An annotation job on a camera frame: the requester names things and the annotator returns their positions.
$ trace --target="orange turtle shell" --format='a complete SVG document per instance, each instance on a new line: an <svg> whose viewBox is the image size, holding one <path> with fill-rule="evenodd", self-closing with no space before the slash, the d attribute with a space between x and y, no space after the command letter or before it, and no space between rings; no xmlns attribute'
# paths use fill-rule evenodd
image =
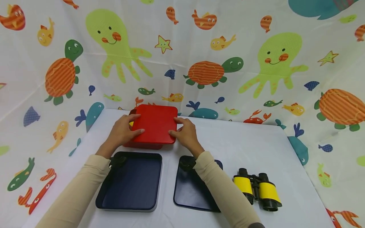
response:
<svg viewBox="0 0 365 228"><path fill-rule="evenodd" d="M188 76L200 85L210 85L217 82L224 75L221 65L209 61L197 62L189 69Z"/></svg>
<svg viewBox="0 0 365 228"><path fill-rule="evenodd" d="M352 125L365 120L365 104L355 95L341 90L329 89L321 97L319 108L330 121Z"/></svg>
<svg viewBox="0 0 365 228"><path fill-rule="evenodd" d="M75 83L75 66L68 58L56 60L46 73L45 87L49 95L60 97L68 93Z"/></svg>

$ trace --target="turtle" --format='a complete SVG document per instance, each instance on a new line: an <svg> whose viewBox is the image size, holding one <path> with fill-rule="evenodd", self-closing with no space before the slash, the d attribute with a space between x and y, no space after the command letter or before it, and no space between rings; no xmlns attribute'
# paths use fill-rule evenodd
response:
<svg viewBox="0 0 365 228"><path fill-rule="evenodd" d="M73 62L83 53L84 49L76 40L69 40L65 44L65 58L56 60L46 73L45 87L49 95L45 102L53 99L54 105L62 104L63 95L71 98L73 84L78 84L76 74L80 73L80 67Z"/></svg>
<svg viewBox="0 0 365 228"><path fill-rule="evenodd" d="M329 89L314 104L314 109L320 109L317 118L320 121L328 119L335 123L335 129L350 131L360 129L359 123L365 120L365 104L355 95L341 89Z"/></svg>
<svg viewBox="0 0 365 228"><path fill-rule="evenodd" d="M243 60L240 57L232 57L227 59L222 65L214 62L202 61L193 64L184 78L189 78L186 81L188 85L198 83L198 88L203 89L205 85L216 87L218 81L226 82L227 77L224 73L232 73L239 71L243 67Z"/></svg>

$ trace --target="red lid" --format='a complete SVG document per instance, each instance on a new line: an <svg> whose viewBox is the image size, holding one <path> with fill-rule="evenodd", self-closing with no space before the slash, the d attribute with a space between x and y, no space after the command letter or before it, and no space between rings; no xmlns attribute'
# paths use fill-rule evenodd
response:
<svg viewBox="0 0 365 228"><path fill-rule="evenodd" d="M145 132L133 142L173 144L176 138L169 135L169 130L176 131L177 108L171 106L145 105L137 107L136 114L141 116L133 123L132 130L145 129Z"/></svg>

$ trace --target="green octopus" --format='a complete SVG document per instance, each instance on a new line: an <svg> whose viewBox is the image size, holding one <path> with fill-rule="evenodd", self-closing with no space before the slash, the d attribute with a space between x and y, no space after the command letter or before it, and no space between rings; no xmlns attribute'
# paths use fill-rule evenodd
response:
<svg viewBox="0 0 365 228"><path fill-rule="evenodd" d="M122 63L131 72L132 76L140 81L138 73L132 66L132 60L152 77L152 73L143 65L139 57L150 58L148 51L141 48L130 48L127 29L118 15L107 9L96 9L86 17L86 28L90 36L106 51L107 59L104 62L101 74L107 78L113 65L116 65L119 79L126 83Z"/></svg>
<svg viewBox="0 0 365 228"><path fill-rule="evenodd" d="M274 95L281 79L284 80L284 84L288 89L292 89L291 75L295 72L308 70L306 65L290 67L301 49L301 44L301 36L292 32L280 33L270 37L257 54L261 69L260 73L242 85L238 92L244 93L251 86L259 83L253 94L253 98L257 98L266 82L270 81L271 95Z"/></svg>

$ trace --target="beige sleeve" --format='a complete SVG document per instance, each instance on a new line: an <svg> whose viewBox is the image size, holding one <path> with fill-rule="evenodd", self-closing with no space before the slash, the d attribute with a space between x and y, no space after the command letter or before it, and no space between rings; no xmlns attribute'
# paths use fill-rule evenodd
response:
<svg viewBox="0 0 365 228"><path fill-rule="evenodd" d="M209 151L200 154L194 169L233 228L264 228L250 202Z"/></svg>
<svg viewBox="0 0 365 228"><path fill-rule="evenodd" d="M77 228L96 190L110 171L109 163L109 159L91 155L36 228Z"/></svg>

